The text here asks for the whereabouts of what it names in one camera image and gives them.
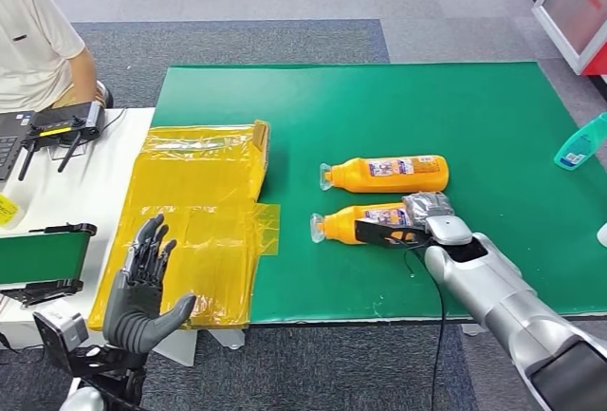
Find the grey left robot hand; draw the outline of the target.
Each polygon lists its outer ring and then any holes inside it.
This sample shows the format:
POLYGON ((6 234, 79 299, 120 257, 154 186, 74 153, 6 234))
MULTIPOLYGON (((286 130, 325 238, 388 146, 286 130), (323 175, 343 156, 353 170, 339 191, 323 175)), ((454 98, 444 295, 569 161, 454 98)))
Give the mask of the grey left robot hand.
POLYGON ((190 319, 196 302, 192 292, 161 313, 164 278, 176 246, 175 239, 163 242, 168 231, 164 215, 155 215, 140 227, 129 246, 106 306, 103 332, 110 345, 147 354, 190 319))

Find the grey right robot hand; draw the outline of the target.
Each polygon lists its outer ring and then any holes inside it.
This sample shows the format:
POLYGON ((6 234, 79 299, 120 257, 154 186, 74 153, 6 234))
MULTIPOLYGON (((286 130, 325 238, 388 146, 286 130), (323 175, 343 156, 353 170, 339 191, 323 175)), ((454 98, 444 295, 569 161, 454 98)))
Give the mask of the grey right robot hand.
POLYGON ((441 192, 418 192, 402 197, 409 226, 423 228, 431 216, 454 215, 449 198, 441 192))

